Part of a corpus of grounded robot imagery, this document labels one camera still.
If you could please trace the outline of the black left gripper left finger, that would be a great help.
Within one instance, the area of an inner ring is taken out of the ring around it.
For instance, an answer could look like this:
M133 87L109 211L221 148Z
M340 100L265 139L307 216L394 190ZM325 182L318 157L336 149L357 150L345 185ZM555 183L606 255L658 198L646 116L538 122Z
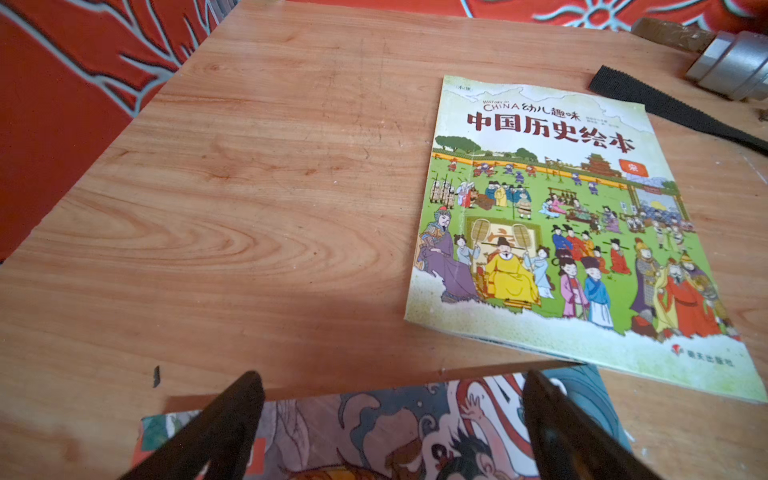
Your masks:
M265 404L260 375L247 371L124 479L242 479Z

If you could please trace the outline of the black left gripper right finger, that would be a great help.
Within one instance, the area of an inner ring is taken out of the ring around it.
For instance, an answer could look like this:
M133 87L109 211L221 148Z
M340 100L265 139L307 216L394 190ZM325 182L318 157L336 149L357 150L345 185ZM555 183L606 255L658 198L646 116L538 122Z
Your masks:
M541 372L526 374L525 425L542 479L657 479Z

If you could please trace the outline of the green Chinese history picture book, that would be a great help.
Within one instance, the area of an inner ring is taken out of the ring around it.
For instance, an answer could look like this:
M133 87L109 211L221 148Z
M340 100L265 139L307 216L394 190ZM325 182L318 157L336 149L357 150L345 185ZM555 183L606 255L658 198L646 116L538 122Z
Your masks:
M767 399L641 102L445 77L405 318Z

